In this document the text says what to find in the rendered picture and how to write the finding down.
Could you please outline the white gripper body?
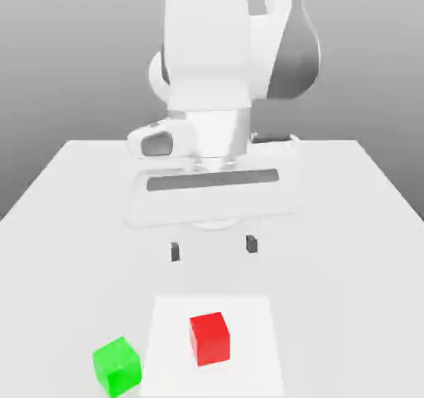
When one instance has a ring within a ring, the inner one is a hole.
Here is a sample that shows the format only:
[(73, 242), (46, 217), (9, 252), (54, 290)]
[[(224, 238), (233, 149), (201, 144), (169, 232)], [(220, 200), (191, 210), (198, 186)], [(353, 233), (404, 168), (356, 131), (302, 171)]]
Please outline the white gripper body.
[(212, 173), (149, 170), (132, 180), (124, 220), (133, 228), (294, 213), (297, 173), (280, 168)]

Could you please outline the small red cube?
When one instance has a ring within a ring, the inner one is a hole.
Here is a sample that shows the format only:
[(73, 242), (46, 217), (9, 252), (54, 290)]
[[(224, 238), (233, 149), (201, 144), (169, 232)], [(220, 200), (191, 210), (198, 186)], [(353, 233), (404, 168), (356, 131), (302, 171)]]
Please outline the small red cube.
[(221, 312), (190, 318), (190, 345), (198, 367), (228, 361), (230, 339), (229, 328)]

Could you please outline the small green cube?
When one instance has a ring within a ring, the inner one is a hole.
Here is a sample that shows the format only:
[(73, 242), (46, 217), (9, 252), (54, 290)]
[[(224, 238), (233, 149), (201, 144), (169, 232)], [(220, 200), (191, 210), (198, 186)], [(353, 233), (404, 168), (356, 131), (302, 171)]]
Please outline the small green cube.
[(118, 398), (142, 380), (141, 358), (124, 336), (93, 351), (92, 361), (96, 379), (108, 398)]

